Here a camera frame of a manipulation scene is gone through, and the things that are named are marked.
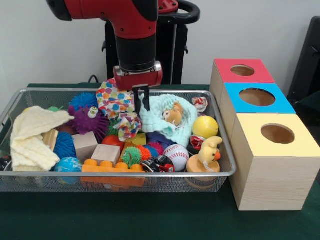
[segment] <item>circular hole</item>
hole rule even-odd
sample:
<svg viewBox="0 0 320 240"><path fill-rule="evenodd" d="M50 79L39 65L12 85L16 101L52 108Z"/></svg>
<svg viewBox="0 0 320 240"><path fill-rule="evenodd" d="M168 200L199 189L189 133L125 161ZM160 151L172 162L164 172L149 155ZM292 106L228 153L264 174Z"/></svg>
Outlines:
<svg viewBox="0 0 320 240"><path fill-rule="evenodd" d="M248 104L265 107L275 103L276 98L270 92L259 88L247 88L239 93L240 98Z"/></svg>
<svg viewBox="0 0 320 240"><path fill-rule="evenodd" d="M290 144L295 134L288 127L280 124L268 124L261 128L262 135L275 144Z"/></svg>
<svg viewBox="0 0 320 240"><path fill-rule="evenodd" d="M255 74L255 70L252 67L246 65L235 65L231 67L231 72L244 77L249 77Z"/></svg>

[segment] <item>metal basket rim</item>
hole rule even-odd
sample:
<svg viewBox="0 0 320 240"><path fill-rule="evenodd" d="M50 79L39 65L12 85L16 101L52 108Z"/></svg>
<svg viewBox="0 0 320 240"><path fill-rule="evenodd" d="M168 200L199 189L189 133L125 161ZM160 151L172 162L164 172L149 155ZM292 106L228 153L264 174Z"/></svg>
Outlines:
<svg viewBox="0 0 320 240"><path fill-rule="evenodd" d="M6 116L8 116L10 110L17 102L19 97L26 92L94 92L97 88L41 88L41 87L27 87L18 90L10 102L2 112L0 116L0 123L3 123ZM166 89L150 89L150 93L164 93L164 94L183 94L183 93L198 93L205 94L211 99L212 106L214 108L215 119L219 124L219 131L223 138L223 144L226 148L228 160L230 161L231 170L228 172L201 172L201 173L190 173L190 172L175 172L175 173L113 173L113 172L34 172L34 171L1 171L0 177L2 176L14 176L14 177L127 177L127 178L218 178L218 177L229 177L232 176L236 170L237 165L233 150L231 148L227 132L220 114L220 110L215 97L211 92L207 90L166 90Z"/></svg>

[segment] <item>white wall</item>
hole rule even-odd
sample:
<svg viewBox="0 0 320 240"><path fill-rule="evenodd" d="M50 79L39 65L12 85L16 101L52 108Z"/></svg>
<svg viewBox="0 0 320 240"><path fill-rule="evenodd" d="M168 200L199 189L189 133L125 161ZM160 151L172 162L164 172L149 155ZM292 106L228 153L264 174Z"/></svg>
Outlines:
<svg viewBox="0 0 320 240"><path fill-rule="evenodd" d="M319 0L193 0L183 84L209 84L214 58L260 58L286 92ZM107 77L104 23L64 22L45 0L1 1L0 112L28 83L80 83Z"/></svg>

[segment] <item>small bear toy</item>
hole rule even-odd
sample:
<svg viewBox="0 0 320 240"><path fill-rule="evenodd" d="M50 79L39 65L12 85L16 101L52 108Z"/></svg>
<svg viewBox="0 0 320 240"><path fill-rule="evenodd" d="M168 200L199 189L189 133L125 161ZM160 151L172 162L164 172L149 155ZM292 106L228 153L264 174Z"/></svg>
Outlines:
<svg viewBox="0 0 320 240"><path fill-rule="evenodd" d="M178 126L184 115L184 109L179 102L175 102L171 110L166 110L163 112L162 116L164 120L175 126Z"/></svg>

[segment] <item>baseball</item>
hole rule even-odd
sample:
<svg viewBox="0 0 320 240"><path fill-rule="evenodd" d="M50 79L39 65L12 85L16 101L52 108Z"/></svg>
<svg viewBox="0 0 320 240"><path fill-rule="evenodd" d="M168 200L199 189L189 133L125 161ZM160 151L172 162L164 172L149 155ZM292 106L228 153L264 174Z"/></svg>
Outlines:
<svg viewBox="0 0 320 240"><path fill-rule="evenodd" d="M181 172L186 168L187 161L189 160L189 153L187 149L179 144L168 146L163 155L167 156L173 162L176 172Z"/></svg>

